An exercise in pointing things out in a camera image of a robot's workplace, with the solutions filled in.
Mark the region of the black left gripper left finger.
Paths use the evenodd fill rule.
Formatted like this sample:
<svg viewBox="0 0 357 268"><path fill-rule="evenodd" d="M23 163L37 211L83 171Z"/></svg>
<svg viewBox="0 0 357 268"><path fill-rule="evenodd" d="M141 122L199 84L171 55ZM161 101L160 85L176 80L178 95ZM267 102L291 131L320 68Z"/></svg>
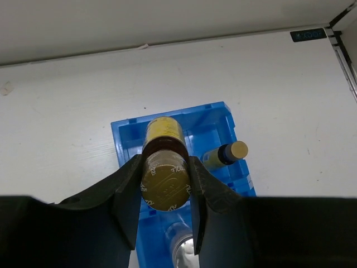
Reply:
<svg viewBox="0 0 357 268"><path fill-rule="evenodd" d="M128 267L136 245L143 159L47 204L1 197L2 267Z"/></svg>

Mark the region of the brown yellow-label bottle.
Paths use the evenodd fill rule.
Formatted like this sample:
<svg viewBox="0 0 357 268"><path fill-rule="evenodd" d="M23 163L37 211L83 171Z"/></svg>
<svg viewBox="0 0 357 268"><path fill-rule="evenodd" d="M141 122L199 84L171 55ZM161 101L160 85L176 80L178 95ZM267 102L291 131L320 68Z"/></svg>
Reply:
<svg viewBox="0 0 357 268"><path fill-rule="evenodd" d="M202 163L208 170L217 170L232 165L248 155L248 146L243 141L221 145L202 156Z"/></svg>
<svg viewBox="0 0 357 268"><path fill-rule="evenodd" d="M189 153L181 125L172 117L157 117L146 128L141 180L143 200L155 210L182 207L191 193Z"/></svg>

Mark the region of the white blue tall jar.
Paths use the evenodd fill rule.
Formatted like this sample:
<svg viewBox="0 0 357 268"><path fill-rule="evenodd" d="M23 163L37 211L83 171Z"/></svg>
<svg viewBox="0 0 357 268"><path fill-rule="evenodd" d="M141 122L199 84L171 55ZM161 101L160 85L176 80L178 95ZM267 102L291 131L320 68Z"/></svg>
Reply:
<svg viewBox="0 0 357 268"><path fill-rule="evenodd" d="M192 230L187 224L171 224L165 237L174 267L199 267L198 256L194 253Z"/></svg>

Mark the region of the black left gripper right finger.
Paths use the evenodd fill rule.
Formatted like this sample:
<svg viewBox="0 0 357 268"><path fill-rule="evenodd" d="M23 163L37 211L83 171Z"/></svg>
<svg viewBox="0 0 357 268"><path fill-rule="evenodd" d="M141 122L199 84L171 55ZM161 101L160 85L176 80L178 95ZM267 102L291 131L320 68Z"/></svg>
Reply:
<svg viewBox="0 0 357 268"><path fill-rule="evenodd" d="M242 197L189 158L201 267L355 267L356 199Z"/></svg>

